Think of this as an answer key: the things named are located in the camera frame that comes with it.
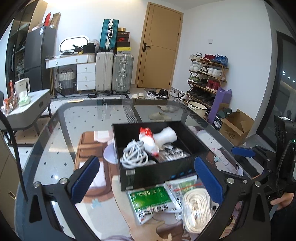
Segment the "person's right hand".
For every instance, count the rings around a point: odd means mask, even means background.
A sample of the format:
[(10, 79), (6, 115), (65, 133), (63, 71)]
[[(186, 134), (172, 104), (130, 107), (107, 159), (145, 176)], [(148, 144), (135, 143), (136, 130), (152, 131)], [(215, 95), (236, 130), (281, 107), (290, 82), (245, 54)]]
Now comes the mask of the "person's right hand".
[(294, 193), (284, 193), (281, 198), (274, 199), (270, 202), (272, 206), (277, 206), (276, 210), (281, 210), (291, 204), (294, 199)]

